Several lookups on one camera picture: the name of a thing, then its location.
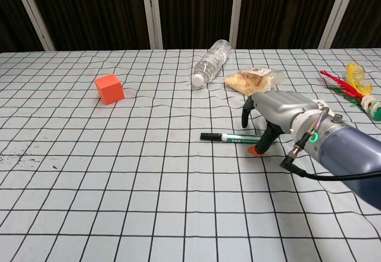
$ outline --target clear plastic bottle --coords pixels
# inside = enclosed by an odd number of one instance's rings
[[[211,82],[227,60],[231,48],[226,40],[216,41],[193,69],[192,84],[202,86]]]

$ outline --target green marker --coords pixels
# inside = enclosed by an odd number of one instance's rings
[[[230,143],[251,143],[256,144],[261,139],[260,135],[246,135],[246,134],[221,134],[221,133],[201,133],[201,140],[221,141]]]

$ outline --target dark curtain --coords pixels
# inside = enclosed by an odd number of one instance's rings
[[[0,0],[0,52],[43,51],[21,0]]]
[[[242,0],[237,48],[317,48],[335,0]]]
[[[163,46],[210,48],[229,40],[233,0],[159,0]]]
[[[350,0],[332,48],[381,48],[381,0]]]
[[[149,49],[143,0],[36,0],[57,50]]]

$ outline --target snack bag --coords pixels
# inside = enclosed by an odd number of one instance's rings
[[[285,76],[282,71],[267,67],[248,67],[225,77],[225,84],[232,89],[250,96],[255,92],[269,91],[274,85],[282,84]]]

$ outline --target orange cube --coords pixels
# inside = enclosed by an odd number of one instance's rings
[[[110,104],[124,99],[123,88],[118,78],[114,74],[102,76],[95,81],[99,96],[104,104]]]

